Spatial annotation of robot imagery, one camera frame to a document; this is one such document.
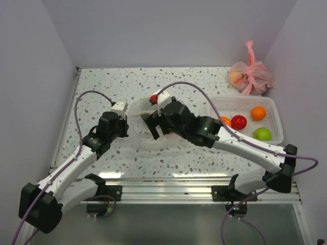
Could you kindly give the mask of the clear printed plastic bag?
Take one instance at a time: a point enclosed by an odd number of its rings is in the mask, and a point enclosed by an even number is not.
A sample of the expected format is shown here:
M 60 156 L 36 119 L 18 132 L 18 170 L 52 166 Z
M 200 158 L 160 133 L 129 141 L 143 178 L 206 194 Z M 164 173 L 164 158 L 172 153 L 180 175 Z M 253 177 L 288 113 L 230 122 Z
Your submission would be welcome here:
M 159 138 L 154 140 L 145 121 L 141 119 L 140 115 L 144 113 L 152 114 L 157 109 L 156 105 L 149 102 L 149 98 L 145 97 L 135 101 L 128 106 L 127 122 L 129 125 L 127 141 L 132 145 L 148 151 L 157 151 L 163 148 L 170 148 L 178 146 L 183 148 L 187 142 L 176 134 L 170 133 L 164 135 L 160 127 L 156 127 Z

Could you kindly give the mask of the red fruit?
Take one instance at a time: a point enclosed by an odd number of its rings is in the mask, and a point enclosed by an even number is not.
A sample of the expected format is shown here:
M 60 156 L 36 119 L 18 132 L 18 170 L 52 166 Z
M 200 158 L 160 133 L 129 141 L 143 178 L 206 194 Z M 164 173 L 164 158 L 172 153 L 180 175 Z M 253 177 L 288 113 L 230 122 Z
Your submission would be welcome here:
M 247 119 L 242 115 L 235 115 L 230 121 L 235 130 L 242 130 L 247 126 Z

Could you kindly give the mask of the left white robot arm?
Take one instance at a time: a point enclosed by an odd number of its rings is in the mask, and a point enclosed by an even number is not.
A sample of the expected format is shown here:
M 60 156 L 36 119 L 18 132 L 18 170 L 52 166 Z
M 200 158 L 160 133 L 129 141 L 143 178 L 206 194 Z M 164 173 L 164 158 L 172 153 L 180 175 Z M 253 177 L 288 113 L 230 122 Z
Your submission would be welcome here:
M 48 234 L 59 224 L 64 203 L 60 201 L 67 188 L 90 165 L 109 149 L 118 137 L 126 137 L 127 117 L 123 110 L 104 112 L 98 125 L 82 139 L 73 155 L 51 175 L 33 185 L 26 184 L 20 195 L 18 216 L 23 221 Z

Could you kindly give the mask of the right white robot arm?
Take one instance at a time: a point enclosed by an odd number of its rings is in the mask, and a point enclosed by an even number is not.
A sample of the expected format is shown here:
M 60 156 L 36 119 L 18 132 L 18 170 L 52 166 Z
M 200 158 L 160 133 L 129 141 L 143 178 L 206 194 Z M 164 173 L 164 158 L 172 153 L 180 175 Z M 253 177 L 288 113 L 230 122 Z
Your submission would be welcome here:
M 159 137 L 157 127 L 164 135 L 174 133 L 188 142 L 207 148 L 227 151 L 260 166 L 259 169 L 232 177 L 227 188 L 232 200 L 240 200 L 252 191 L 270 188 L 281 193 L 291 191 L 297 148 L 266 144 L 241 133 L 209 116 L 195 116 L 186 105 L 170 99 L 145 119 L 154 139 Z

